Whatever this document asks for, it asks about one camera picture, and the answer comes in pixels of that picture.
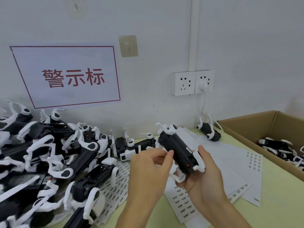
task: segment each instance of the table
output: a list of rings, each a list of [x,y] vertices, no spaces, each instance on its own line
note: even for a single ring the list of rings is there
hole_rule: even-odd
[[[197,129],[191,129],[191,131],[196,134],[202,134],[202,132]],[[252,151],[252,149],[237,141],[232,136],[224,132],[221,132],[221,134],[221,142]],[[304,182],[264,158],[261,207],[257,207],[242,198],[239,198],[233,205],[253,228],[303,227],[303,193]],[[106,224],[101,224],[99,228],[114,228],[125,205],[126,203],[124,202],[110,216],[108,222]],[[65,219],[64,221],[50,227],[62,228],[67,221],[68,219]],[[165,195],[163,195],[157,203],[146,226],[146,228],[156,227],[186,227],[184,224],[179,223]]]

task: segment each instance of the wall socket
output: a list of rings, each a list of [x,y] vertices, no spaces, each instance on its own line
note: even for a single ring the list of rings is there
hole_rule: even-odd
[[[203,91],[201,91],[199,88],[199,85],[202,82],[206,83],[206,88]],[[213,90],[213,82],[214,82],[214,70],[196,71],[194,93],[200,94],[202,92],[209,92]]]
[[[196,72],[171,73],[171,94],[194,94]]]

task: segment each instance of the cardboard box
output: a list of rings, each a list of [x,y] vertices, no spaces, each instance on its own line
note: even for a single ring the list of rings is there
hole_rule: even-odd
[[[274,140],[285,139],[293,143],[292,149],[299,152],[304,146],[304,120],[282,113],[267,111],[219,121],[225,133],[231,135],[241,143],[262,154],[268,160],[288,171],[298,179],[304,181],[304,172],[272,153],[257,145],[259,139],[265,137]]]

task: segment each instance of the paper sign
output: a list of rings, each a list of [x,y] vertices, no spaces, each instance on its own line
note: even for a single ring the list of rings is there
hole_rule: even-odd
[[[114,45],[10,48],[35,109],[121,101]]]

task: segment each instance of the red border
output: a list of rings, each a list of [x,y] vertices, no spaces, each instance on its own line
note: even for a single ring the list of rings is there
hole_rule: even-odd
[[[35,46],[35,45],[29,45],[29,46],[10,46],[11,52],[13,53],[14,60],[15,60],[15,62],[16,62],[17,68],[18,68],[18,70],[19,70],[19,73],[20,73],[21,78],[22,78],[22,80],[23,80],[23,83],[24,83],[24,85],[25,85],[26,91],[27,91],[27,93],[29,94],[29,90],[28,90],[28,88],[27,88],[27,86],[26,86],[26,84],[25,84],[25,81],[24,81],[24,78],[23,78],[22,73],[21,73],[21,71],[20,71],[20,68],[19,68],[19,66],[18,66],[16,57],[15,57],[14,52],[13,52],[13,50],[12,50],[12,48],[17,48],[17,47],[57,47],[57,48],[59,48],[59,47],[112,47],[112,48],[113,48],[113,54],[114,54],[114,62],[115,62],[115,70],[116,70],[116,79],[117,79],[119,100],[111,100],[111,101],[120,101],[120,100],[121,100],[121,99],[120,99],[120,90],[119,90],[119,82],[118,82],[118,74],[117,74],[117,66],[116,66],[116,58],[115,58],[114,46],[112,46],[112,45],[111,45],[111,46],[106,46],[106,45],[100,45],[100,46],[94,46],[94,45],[92,45],[92,46],[89,46],[89,45],[79,45],[79,46],[70,46],[70,45],[60,45],[60,46],[56,46],[56,45],[46,45],[46,46],[43,46],[43,45],[42,45],[42,46]],[[33,104],[34,109],[44,109],[44,108],[61,107],[61,106],[70,106],[70,105],[84,105],[84,104],[94,104],[94,103],[111,102],[111,101],[97,101],[97,102],[89,102],[89,103],[79,103],[79,104],[70,104],[70,105],[55,105],[55,106],[38,107],[38,108],[36,108],[30,94],[29,94],[29,98],[31,99],[31,102],[32,102],[32,104]]]

